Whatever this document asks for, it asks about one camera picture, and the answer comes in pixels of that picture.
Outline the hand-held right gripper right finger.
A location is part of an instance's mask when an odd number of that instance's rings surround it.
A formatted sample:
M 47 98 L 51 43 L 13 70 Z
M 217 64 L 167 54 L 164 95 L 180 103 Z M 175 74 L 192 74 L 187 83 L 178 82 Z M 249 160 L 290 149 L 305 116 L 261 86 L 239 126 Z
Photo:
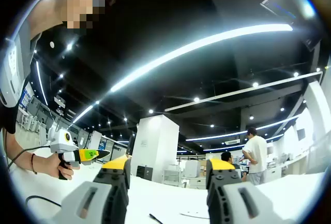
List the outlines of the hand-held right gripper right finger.
M 277 215 L 271 200 L 221 159 L 207 160 L 206 189 L 210 223 L 294 223 Z

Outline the person's left hand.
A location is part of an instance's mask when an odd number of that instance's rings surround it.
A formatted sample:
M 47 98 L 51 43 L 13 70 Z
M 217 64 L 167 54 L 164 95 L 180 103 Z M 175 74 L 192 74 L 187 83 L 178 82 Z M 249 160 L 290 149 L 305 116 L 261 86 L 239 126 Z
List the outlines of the person's left hand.
M 34 156 L 33 169 L 37 173 L 43 173 L 57 179 L 72 180 L 73 167 L 62 167 L 60 162 L 57 154 L 52 154 L 47 158 Z

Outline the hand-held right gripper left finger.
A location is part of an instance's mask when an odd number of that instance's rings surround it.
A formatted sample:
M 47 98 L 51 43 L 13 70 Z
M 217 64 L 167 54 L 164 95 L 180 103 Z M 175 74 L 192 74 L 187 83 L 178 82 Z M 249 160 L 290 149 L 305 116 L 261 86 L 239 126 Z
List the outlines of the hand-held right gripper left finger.
M 124 223 L 129 203 L 131 158 L 105 163 L 92 182 L 84 182 L 62 201 L 53 223 Z

